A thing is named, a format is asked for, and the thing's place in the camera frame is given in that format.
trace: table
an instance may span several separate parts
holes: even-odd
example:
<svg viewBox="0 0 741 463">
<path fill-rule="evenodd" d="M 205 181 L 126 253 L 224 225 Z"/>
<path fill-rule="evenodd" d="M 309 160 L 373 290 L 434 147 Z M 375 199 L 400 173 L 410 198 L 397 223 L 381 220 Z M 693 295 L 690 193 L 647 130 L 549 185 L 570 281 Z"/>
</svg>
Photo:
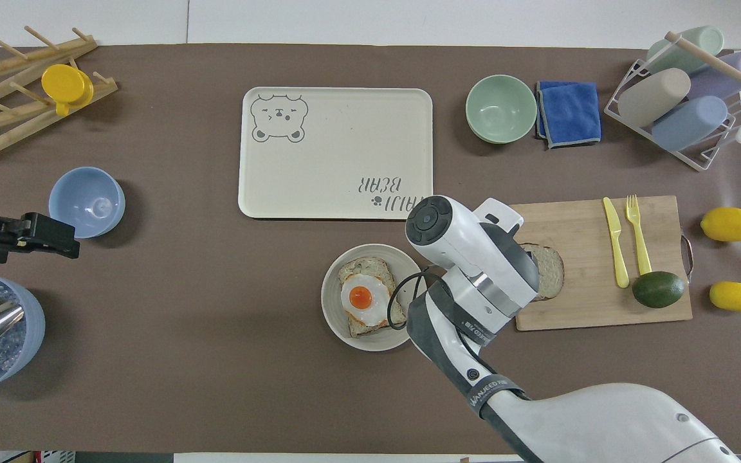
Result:
<svg viewBox="0 0 741 463">
<path fill-rule="evenodd" d="M 49 320 L 33 363 L 0 387 L 0 445 L 503 453 L 504 443 L 415 349 L 368 355 L 330 334 L 318 308 L 324 270 L 367 241 L 407 250 L 402 224 L 247 219 L 235 202 L 239 102 L 256 85 L 421 87 L 434 99 L 435 191 L 471 207 L 485 194 L 509 203 L 622 196 L 631 188 L 677 194 L 683 226 L 699 243 L 691 290 L 702 301 L 706 284 L 741 276 L 741 247 L 706 244 L 693 229 L 708 208 L 741 205 L 739 147 L 700 176 L 608 118 L 603 143 L 545 152 L 530 137 L 485 144 L 459 116 L 468 88 L 500 71 L 524 82 L 597 82 L 603 102 L 638 53 L 229 44 L 95 50 L 80 65 L 115 76 L 120 92 L 2 153 L 0 214 L 43 204 L 56 178 L 83 164 L 112 172 L 129 206 L 111 234 L 83 243 L 80 260 L 13 256 L 0 266 L 0 275 L 35 292 Z M 182 111 L 165 111 L 174 107 Z M 544 188 L 538 179 L 545 176 L 567 188 Z M 26 186 L 14 197 L 5 185 Z M 715 269 L 717 261 L 737 264 Z M 146 286 L 155 291 L 140 294 Z M 609 381 L 654 386 L 741 452 L 741 393 L 733 393 L 741 389 L 741 315 L 697 305 L 694 317 L 505 329 L 485 357 L 537 398 Z M 720 375 L 713 361 L 731 375 Z M 33 422 L 5 435 L 5 416 Z"/>
</svg>

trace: yellow fork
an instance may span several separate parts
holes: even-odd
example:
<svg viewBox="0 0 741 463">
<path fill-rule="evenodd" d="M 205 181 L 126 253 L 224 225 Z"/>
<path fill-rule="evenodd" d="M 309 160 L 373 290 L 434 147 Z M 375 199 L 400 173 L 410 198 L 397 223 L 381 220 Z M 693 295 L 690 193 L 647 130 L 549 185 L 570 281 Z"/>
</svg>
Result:
<svg viewBox="0 0 741 463">
<path fill-rule="evenodd" d="M 625 217 L 633 225 L 633 234 L 636 238 L 636 264 L 639 266 L 639 275 L 645 275 L 650 273 L 650 259 L 648 259 L 648 250 L 645 247 L 645 238 L 642 237 L 639 201 L 635 194 L 630 194 L 627 197 Z"/>
</svg>

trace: avocado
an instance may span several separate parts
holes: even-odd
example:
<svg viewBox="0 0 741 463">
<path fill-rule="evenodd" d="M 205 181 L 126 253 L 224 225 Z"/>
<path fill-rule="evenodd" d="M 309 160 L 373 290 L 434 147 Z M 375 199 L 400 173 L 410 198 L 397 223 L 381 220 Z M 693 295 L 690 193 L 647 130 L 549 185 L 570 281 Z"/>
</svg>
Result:
<svg viewBox="0 0 741 463">
<path fill-rule="evenodd" d="M 630 285 L 636 301 L 645 307 L 661 309 L 679 301 L 685 293 L 685 282 L 671 272 L 650 272 Z"/>
</svg>

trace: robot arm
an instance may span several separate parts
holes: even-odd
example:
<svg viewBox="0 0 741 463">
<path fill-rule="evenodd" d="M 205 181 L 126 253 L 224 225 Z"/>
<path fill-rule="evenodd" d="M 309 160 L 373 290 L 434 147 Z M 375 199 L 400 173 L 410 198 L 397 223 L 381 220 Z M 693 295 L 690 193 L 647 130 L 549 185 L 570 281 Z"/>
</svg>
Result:
<svg viewBox="0 0 741 463">
<path fill-rule="evenodd" d="M 9 252 L 50 252 L 75 259 L 79 256 L 75 231 L 40 213 L 23 214 L 20 219 L 0 217 L 0 264 L 8 261 Z"/>
<path fill-rule="evenodd" d="M 483 363 L 479 349 L 538 289 L 535 263 L 513 241 L 521 224 L 494 199 L 472 213 L 442 196 L 421 201 L 406 222 L 414 248 L 448 270 L 411 303 L 408 333 L 473 411 L 525 461 L 739 461 L 658 390 L 607 384 L 530 401 Z"/>
</svg>

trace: toast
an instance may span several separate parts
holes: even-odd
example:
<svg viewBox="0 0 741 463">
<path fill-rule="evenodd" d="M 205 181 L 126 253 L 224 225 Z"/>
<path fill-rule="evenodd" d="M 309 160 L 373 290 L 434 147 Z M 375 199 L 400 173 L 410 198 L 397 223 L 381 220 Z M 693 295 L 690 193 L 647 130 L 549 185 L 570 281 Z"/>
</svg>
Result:
<svg viewBox="0 0 741 463">
<path fill-rule="evenodd" d="M 378 257 L 360 257 L 356 260 L 352 260 L 339 269 L 339 287 L 345 284 L 348 278 L 352 275 L 361 273 L 362 275 L 372 276 L 382 281 L 382 284 L 388 288 L 388 295 L 393 294 L 396 289 L 396 282 L 394 281 L 394 275 L 390 272 L 388 264 Z M 394 305 L 390 308 L 390 319 L 393 320 L 394 325 L 401 325 L 405 322 L 407 317 L 402 310 L 402 305 L 399 301 L 394 299 Z M 348 327 L 351 331 L 351 337 L 357 338 L 362 334 L 370 334 L 377 329 L 385 328 L 388 326 L 388 320 L 382 320 L 379 325 L 368 326 L 359 320 L 356 320 L 350 314 L 347 315 Z"/>
<path fill-rule="evenodd" d="M 532 302 L 547 301 L 558 296 L 565 285 L 565 263 L 556 249 L 535 243 L 522 243 L 522 249 L 528 251 L 539 268 L 539 294 Z"/>
</svg>

